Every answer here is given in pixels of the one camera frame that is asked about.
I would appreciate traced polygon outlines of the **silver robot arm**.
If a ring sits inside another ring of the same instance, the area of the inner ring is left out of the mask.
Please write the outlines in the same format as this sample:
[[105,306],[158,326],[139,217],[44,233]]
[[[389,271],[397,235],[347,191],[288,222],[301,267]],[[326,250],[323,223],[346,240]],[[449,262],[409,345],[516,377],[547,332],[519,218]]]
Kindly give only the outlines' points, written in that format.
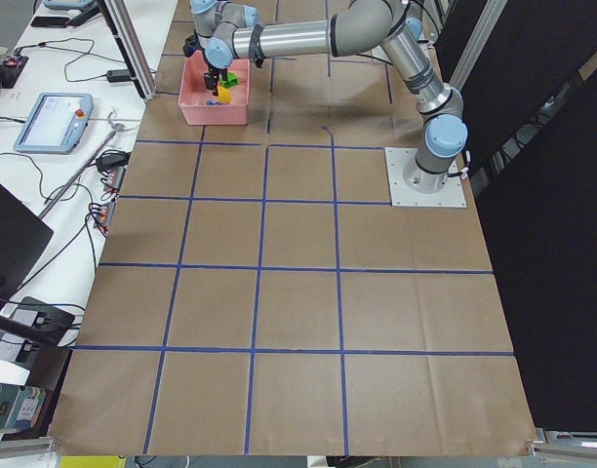
[[252,28],[259,22],[259,10],[231,1],[190,1],[194,33],[184,40],[183,54],[190,58],[201,51],[215,67],[226,68],[237,58],[233,34],[237,29]]
[[308,55],[359,56],[380,48],[417,100],[423,143],[415,157],[424,175],[444,176],[463,152],[468,129],[460,91],[442,81],[411,28],[406,1],[352,1],[328,19],[263,23],[259,11],[231,1],[193,1],[190,10],[205,62],[214,76],[237,59]]

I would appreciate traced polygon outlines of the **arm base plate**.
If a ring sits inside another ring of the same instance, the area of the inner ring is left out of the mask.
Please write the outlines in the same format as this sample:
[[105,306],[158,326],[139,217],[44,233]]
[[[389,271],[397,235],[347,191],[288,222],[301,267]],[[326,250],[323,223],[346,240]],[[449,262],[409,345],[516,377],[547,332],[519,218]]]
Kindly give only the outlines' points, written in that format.
[[459,176],[431,175],[416,161],[415,148],[385,147],[391,206],[394,208],[465,209]]

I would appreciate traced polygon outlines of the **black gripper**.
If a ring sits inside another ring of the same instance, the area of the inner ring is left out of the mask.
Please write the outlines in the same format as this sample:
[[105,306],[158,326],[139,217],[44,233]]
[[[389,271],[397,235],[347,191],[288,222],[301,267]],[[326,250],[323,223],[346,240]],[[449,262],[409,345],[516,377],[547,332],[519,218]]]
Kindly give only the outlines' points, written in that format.
[[196,33],[184,39],[182,52],[186,58],[192,57],[197,52],[204,52],[204,48],[200,43],[199,36]]
[[213,96],[219,96],[218,86],[220,78],[225,77],[227,72],[227,68],[216,68],[213,65],[207,65],[207,71],[203,75],[204,84],[205,88],[212,92]]

